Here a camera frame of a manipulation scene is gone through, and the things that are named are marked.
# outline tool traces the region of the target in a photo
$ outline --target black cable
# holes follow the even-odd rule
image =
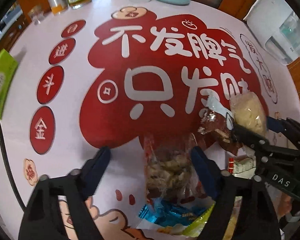
[[[6,171],[7,171],[7,175],[8,175],[9,182],[11,184],[13,193],[16,196],[16,198],[17,198],[17,200],[19,202],[20,207],[22,208],[23,211],[25,211],[26,206],[25,206],[25,204],[22,201],[20,193],[19,193],[19,191],[17,189],[17,185],[16,185],[16,183],[15,183],[15,181],[13,179],[13,176],[12,176],[12,172],[11,172],[11,168],[10,168],[9,160],[8,160],[8,156],[7,156],[6,146],[4,144],[4,139],[3,139],[3,133],[2,133],[1,124],[0,124],[0,149],[1,149],[1,154],[2,154],[2,159],[3,159],[4,167],[5,167]]]

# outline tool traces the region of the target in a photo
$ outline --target green tissue package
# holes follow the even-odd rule
[[[2,119],[4,103],[17,67],[18,62],[3,49],[0,52],[0,119]]]

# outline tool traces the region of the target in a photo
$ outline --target red oval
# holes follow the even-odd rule
[[[129,195],[129,204],[132,206],[136,203],[136,199],[134,198],[134,195]]]
[[[116,189],[115,190],[115,194],[116,194],[116,197],[117,197],[117,201],[121,201],[122,200],[122,193],[120,190]]]
[[[67,38],[70,37],[72,35],[75,35],[76,33],[78,33],[79,31],[82,30],[82,28],[86,25],[86,21],[85,20],[79,20],[79,21],[75,21],[73,23],[70,23],[61,33],[61,37],[62,38]]]
[[[49,56],[49,63],[51,65],[58,64],[66,59],[72,52],[75,46],[75,39],[69,38],[60,41],[51,51]]]
[[[37,154],[45,154],[52,146],[56,123],[50,107],[42,106],[34,114],[30,124],[30,142]]]
[[[47,104],[59,92],[64,78],[61,66],[54,66],[43,74],[37,88],[37,100],[40,104]]]

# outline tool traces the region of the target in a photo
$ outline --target table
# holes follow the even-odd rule
[[[90,206],[105,240],[113,234],[162,239],[154,231],[127,228],[145,204],[140,142],[146,132],[160,137],[190,131],[207,95],[229,107],[230,95],[246,90],[259,96],[270,116],[300,121],[287,68],[243,22],[196,2],[93,0],[29,25],[10,54],[20,65],[1,123],[23,201],[40,175],[64,176],[108,145],[112,159]],[[268,138],[287,146],[283,136],[269,132]],[[225,168],[218,145],[207,155]],[[22,210],[1,154],[0,213],[17,239]],[[113,216],[116,224],[109,222]]]

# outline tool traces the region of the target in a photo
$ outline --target screw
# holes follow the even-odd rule
[[[41,175],[40,178],[39,178],[40,181],[44,181],[46,179],[49,179],[49,176],[46,175],[46,174]]]
[[[268,159],[268,157],[263,156],[263,157],[261,158],[261,161],[262,161],[263,163],[267,163],[267,162],[269,161],[269,159]]]
[[[258,176],[258,175],[255,175],[255,176],[253,177],[253,179],[254,179],[256,182],[262,181],[261,177]]]
[[[227,171],[227,170],[222,170],[222,171],[221,171],[221,175],[222,175],[222,176],[225,176],[225,177],[229,177],[231,174],[230,174],[230,172]]]
[[[80,174],[80,172],[81,172],[81,170],[79,170],[79,169],[74,169],[74,170],[70,171],[70,174],[71,174],[72,176],[75,176],[75,175]]]

